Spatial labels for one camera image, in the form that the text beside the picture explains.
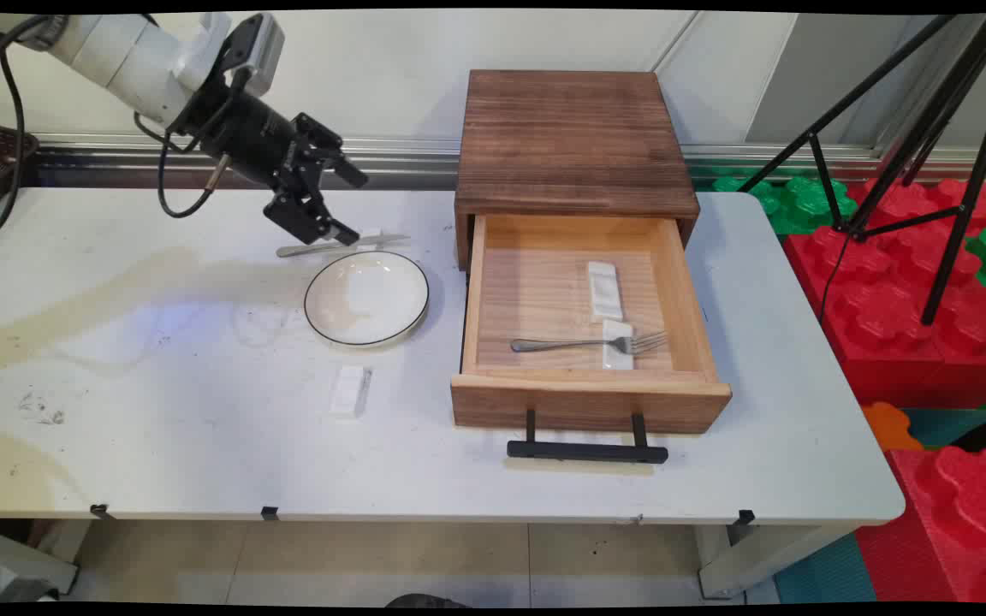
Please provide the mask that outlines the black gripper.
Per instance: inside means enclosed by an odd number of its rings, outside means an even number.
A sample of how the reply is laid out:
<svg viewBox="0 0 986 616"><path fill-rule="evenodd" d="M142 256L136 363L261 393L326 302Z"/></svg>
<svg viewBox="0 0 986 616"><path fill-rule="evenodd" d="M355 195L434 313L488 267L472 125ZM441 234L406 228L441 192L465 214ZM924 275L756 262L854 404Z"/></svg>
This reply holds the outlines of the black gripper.
<svg viewBox="0 0 986 616"><path fill-rule="evenodd" d="M264 216L305 245L335 240L351 246L359 240L359 233L326 207L321 176L332 170L355 188L369 179L345 156L343 138L320 121L299 113L291 122L223 77L210 77L172 122L172 132L192 136L217 160L208 190L217 187L224 171L234 170L273 191Z"/></svg>

